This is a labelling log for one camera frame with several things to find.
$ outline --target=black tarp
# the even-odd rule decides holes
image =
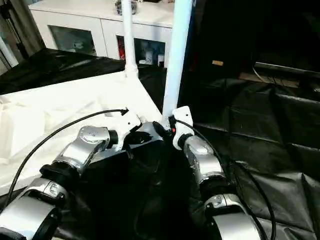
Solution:
[[[112,73],[121,61],[43,50],[0,77],[0,94]],[[161,109],[166,71],[139,66],[139,78]],[[213,79],[188,73],[180,104],[223,159],[242,163],[267,194],[278,240],[320,236],[320,103],[303,89]],[[162,141],[92,164],[63,211],[66,239],[207,239],[199,193],[181,152]],[[240,190],[268,236],[268,209],[240,172]]]

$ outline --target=white pole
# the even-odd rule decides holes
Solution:
[[[121,7],[124,27],[125,73],[127,77],[138,77],[135,42],[132,33],[131,0],[121,0]]]
[[[172,39],[163,100],[163,119],[171,116],[172,111],[177,108],[193,1],[175,0]]]

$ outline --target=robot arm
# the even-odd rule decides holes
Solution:
[[[122,149],[130,131],[141,125],[127,112],[114,129],[84,126],[51,165],[0,214],[0,239],[51,240],[61,220],[61,207],[95,154]]]
[[[187,106],[173,111],[175,120],[193,124]],[[173,145],[183,150],[204,202],[205,215],[214,229],[214,239],[260,240],[258,228],[229,183],[214,150],[190,129],[179,122],[175,123]]]

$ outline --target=white cabinet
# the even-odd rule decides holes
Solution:
[[[47,48],[120,59],[124,28],[114,2],[43,0],[29,8]],[[167,66],[173,15],[173,3],[138,4],[132,16],[137,62]]]

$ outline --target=white plastic mount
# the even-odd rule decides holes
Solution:
[[[124,145],[126,136],[135,127],[139,127],[141,121],[133,111],[128,111],[125,115],[118,118],[117,123],[111,130],[118,134],[118,144],[115,145],[115,151],[120,151]]]
[[[192,120],[190,108],[188,106],[182,106],[179,108],[176,108],[175,110],[172,111],[172,114],[176,120],[183,121],[191,126],[194,125],[194,121]],[[173,138],[173,146],[178,149],[182,150],[181,147],[178,146],[178,141],[182,135],[185,134],[191,134],[195,135],[195,132],[188,126],[176,122],[175,123],[175,136]]]

